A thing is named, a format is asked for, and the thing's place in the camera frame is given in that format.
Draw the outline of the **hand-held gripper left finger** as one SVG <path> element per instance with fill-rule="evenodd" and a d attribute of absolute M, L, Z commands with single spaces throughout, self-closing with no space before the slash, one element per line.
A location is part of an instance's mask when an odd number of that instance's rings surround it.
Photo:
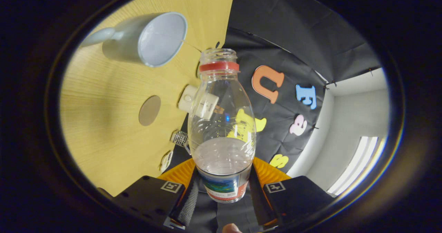
<path fill-rule="evenodd" d="M 161 228 L 186 229 L 199 194 L 199 174 L 188 159 L 159 177 L 144 175 L 112 198 L 120 208 Z"/>

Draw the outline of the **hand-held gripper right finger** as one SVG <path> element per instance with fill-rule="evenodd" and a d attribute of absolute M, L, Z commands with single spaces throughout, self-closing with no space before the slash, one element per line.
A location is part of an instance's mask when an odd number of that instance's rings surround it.
<path fill-rule="evenodd" d="M 257 221 L 262 226 L 300 222 L 335 199 L 306 176 L 291 178 L 257 157 L 248 184 Z"/>

